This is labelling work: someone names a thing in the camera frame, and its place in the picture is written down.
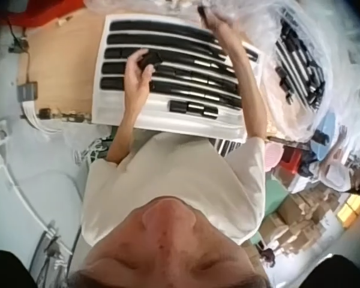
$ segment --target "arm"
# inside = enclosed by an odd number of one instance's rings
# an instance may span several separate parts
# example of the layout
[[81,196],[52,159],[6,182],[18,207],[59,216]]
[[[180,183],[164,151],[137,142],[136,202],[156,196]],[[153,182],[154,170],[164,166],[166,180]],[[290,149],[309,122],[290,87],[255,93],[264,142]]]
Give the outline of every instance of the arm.
[[117,165],[128,156],[133,142],[133,127],[149,95],[149,83],[154,73],[152,65],[141,71],[137,63],[148,52],[141,49],[132,54],[127,61],[124,76],[125,111],[116,136],[109,148],[106,161]]
[[207,8],[205,14],[205,25],[214,32],[220,45],[229,55],[238,78],[248,137],[265,139],[267,127],[266,107],[257,87],[247,53],[242,46],[241,37],[218,14]]
[[347,128],[345,126],[341,126],[338,139],[335,145],[331,148],[331,150],[329,150],[325,159],[319,164],[319,169],[324,175],[326,175],[326,173],[328,172],[328,167],[330,163],[335,159],[335,155],[340,149],[340,147],[343,145],[346,137],[347,137]]

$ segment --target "plastic wrap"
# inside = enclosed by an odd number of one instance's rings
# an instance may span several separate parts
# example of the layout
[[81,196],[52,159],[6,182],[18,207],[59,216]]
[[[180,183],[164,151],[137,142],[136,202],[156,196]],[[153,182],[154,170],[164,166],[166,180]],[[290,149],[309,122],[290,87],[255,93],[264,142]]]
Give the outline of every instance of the plastic wrap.
[[329,109],[348,128],[347,150],[360,159],[360,23],[342,3],[303,0],[301,5],[320,23],[329,46],[335,97]]
[[[264,97],[271,118],[282,134],[290,140],[308,141],[330,107],[334,95],[331,51],[322,30],[295,0],[86,0],[85,3],[90,9],[101,13],[112,13],[115,9],[143,11],[172,15],[195,22],[200,22],[196,12],[197,5],[202,3],[213,7],[223,16],[231,18],[252,44],[266,54],[263,72],[263,84],[266,91]],[[326,81],[325,94],[319,110],[315,113],[296,105],[287,105],[286,95],[280,93],[280,87],[277,87],[275,83],[269,84],[277,82],[277,79],[280,81],[274,73],[278,64],[274,50],[275,42],[280,37],[281,19],[287,21],[297,32],[323,70]]]

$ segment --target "window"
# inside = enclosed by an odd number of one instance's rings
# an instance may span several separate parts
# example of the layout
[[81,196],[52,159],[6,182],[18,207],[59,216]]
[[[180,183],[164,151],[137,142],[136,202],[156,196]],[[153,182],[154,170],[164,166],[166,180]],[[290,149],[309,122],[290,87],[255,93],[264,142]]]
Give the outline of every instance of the window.
[[360,214],[360,196],[351,195],[337,214],[343,227],[349,228]]

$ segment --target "nose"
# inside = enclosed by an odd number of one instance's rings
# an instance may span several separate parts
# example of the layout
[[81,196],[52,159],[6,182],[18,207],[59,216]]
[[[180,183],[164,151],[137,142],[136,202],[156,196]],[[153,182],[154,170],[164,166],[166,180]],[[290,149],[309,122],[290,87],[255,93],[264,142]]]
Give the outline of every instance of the nose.
[[196,223],[194,212],[178,199],[160,199],[142,216],[147,241],[161,248],[190,244]]

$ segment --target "white shirt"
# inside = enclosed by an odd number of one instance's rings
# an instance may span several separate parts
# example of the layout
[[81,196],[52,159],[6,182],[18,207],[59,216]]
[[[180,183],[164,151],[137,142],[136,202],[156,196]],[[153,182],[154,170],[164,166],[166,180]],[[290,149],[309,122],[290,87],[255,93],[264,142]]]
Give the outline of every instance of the white shirt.
[[264,141],[251,138],[224,159],[207,139],[160,133],[119,166],[97,160],[89,170],[82,235],[93,246],[132,210],[174,196],[242,244],[264,217],[264,151]]
[[318,177],[324,185],[335,191],[346,192],[351,189],[350,169],[339,161],[333,161],[329,164],[326,175],[319,170],[319,162],[312,163],[310,171]]

